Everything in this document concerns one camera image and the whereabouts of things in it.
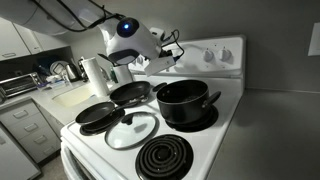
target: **drawer handle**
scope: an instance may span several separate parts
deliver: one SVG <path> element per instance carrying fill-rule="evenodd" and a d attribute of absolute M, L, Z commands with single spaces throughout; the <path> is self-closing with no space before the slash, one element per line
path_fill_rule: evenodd
<path fill-rule="evenodd" d="M 17 55 L 16 53 L 6 53 L 6 54 L 2 54 L 2 56 L 5 57 L 5 58 L 14 57 L 14 56 L 16 56 L 16 55 Z"/>
<path fill-rule="evenodd" d="M 50 148 L 44 150 L 43 153 L 45 155 L 50 155 L 50 154 L 52 154 L 54 152 L 54 150 L 55 150 L 54 147 L 51 146 Z"/>
<path fill-rule="evenodd" d="M 35 143 L 37 144 L 42 144 L 47 140 L 47 137 L 45 135 L 42 135 L 38 137 L 37 139 L 34 140 Z"/>
<path fill-rule="evenodd" d="M 0 145 L 3 145 L 6 143 L 6 140 L 4 140 L 1 136 L 0 136 Z"/>
<path fill-rule="evenodd" d="M 38 125 L 36 123 L 33 123 L 33 124 L 30 124 L 29 126 L 27 127 L 24 127 L 24 130 L 26 130 L 27 132 L 31 132 L 35 129 L 38 128 Z"/>
<path fill-rule="evenodd" d="M 23 111 L 20 111 L 20 112 L 17 112 L 15 114 L 13 114 L 13 116 L 17 119 L 20 119 L 20 118 L 23 118 L 25 116 L 28 116 L 28 112 L 26 110 L 23 110 Z"/>

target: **wall outlet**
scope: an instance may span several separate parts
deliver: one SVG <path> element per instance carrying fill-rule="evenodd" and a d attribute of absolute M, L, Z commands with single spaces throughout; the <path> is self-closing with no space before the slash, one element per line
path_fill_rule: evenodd
<path fill-rule="evenodd" d="M 314 23 L 308 56 L 320 55 L 320 22 Z"/>

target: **toaster oven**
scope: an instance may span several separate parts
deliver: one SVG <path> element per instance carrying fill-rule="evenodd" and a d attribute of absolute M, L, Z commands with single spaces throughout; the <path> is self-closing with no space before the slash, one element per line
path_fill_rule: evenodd
<path fill-rule="evenodd" d="M 6 98 L 33 91 L 42 81 L 36 72 L 0 81 L 0 91 Z"/>

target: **kitchen sink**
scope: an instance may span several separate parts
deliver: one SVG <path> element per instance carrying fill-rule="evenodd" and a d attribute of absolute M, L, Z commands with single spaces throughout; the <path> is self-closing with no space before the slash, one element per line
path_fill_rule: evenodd
<path fill-rule="evenodd" d="M 92 92 L 92 90 L 90 88 L 90 84 L 86 84 L 86 85 L 80 86 L 76 89 L 72 89 L 70 91 L 67 91 L 67 92 L 60 94 L 58 96 L 55 96 L 52 98 L 52 100 L 57 102 L 61 106 L 72 107 L 72 106 L 80 104 L 81 102 L 89 99 L 93 95 L 94 95 L 94 93 Z"/>

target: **kitchen cabinet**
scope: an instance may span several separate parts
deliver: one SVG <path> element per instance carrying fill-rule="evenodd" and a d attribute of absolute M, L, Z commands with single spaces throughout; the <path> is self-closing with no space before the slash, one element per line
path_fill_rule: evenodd
<path fill-rule="evenodd" d="M 34 32 L 0 18 L 0 61 L 69 46 L 62 39 Z"/>
<path fill-rule="evenodd" d="M 18 24 L 14 24 L 14 26 L 31 54 L 37 54 L 43 51 L 50 51 L 69 46 L 66 42 L 58 37 L 41 34 L 24 28 Z"/>
<path fill-rule="evenodd" d="M 41 173 L 39 168 L 1 125 L 0 159 L 0 179 L 32 179 Z"/>
<path fill-rule="evenodd" d="M 0 121 L 37 163 L 60 149 L 60 139 L 32 100 L 0 110 Z"/>
<path fill-rule="evenodd" d="M 50 124 L 51 128 L 56 133 L 56 135 L 58 137 L 61 137 L 61 132 L 60 131 L 63 128 L 64 125 L 58 119 L 53 117 L 45 108 L 43 108 L 39 104 L 37 104 L 37 107 L 39 108 L 39 110 L 42 113 L 42 115 L 46 118 L 46 120 Z"/>
<path fill-rule="evenodd" d="M 30 52 L 10 21 L 0 18 L 0 61 L 27 56 Z"/>

